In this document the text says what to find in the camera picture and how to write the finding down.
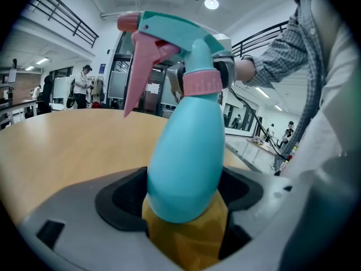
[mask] brick wall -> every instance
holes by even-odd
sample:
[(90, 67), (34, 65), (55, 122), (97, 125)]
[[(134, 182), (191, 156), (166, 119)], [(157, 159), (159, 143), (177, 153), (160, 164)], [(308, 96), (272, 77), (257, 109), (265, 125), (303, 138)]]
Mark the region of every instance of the brick wall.
[(17, 73), (16, 81), (13, 84), (15, 89), (13, 98), (16, 100), (31, 99), (30, 89), (36, 88), (38, 85), (40, 85), (40, 75)]

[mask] plaid shirt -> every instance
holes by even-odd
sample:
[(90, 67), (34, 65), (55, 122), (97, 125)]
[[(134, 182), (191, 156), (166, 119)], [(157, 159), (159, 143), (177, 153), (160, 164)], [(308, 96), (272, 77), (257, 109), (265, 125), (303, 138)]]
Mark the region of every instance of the plaid shirt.
[[(311, 13), (311, 0), (295, 0), (297, 10), (290, 17), (287, 29), (275, 40), (260, 57), (246, 55), (242, 59), (254, 61), (257, 74), (249, 82), (249, 86), (269, 87), (271, 82), (280, 82), (283, 78), (308, 63), (307, 99), (297, 129), (287, 144), (283, 144), (282, 152), (288, 157), (293, 147), (302, 138), (311, 119), (316, 115), (322, 87), (327, 74), (323, 53)], [(275, 158), (277, 171), (284, 161), (280, 156)]]

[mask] shirt cuff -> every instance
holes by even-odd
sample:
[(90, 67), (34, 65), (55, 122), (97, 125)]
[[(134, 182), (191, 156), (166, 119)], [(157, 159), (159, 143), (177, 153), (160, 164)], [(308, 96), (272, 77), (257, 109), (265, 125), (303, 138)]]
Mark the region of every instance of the shirt cuff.
[(263, 59), (261, 57), (252, 57), (250, 55), (244, 55), (241, 59), (250, 60), (254, 63), (256, 68), (256, 75), (250, 81), (243, 81), (248, 86), (265, 86), (270, 82), (264, 77), (263, 73)]

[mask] pink trigger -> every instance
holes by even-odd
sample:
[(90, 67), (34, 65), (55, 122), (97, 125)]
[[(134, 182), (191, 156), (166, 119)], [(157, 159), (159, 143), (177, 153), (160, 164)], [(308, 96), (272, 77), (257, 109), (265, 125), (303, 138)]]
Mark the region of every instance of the pink trigger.
[(162, 41), (162, 39), (138, 31), (132, 34), (131, 40), (135, 46), (135, 51), (124, 106), (124, 116), (127, 116), (133, 110), (142, 96), (153, 66), (181, 50), (178, 46), (170, 43), (158, 48), (156, 43)]

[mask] round table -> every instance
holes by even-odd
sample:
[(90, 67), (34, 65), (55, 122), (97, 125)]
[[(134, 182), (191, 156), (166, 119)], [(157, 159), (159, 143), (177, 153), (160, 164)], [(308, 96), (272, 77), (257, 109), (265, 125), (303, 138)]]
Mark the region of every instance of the round table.
[[(17, 224), (60, 189), (149, 166), (162, 117), (85, 109), (48, 113), (0, 132), (0, 198)], [(248, 169), (228, 149), (224, 165)]]

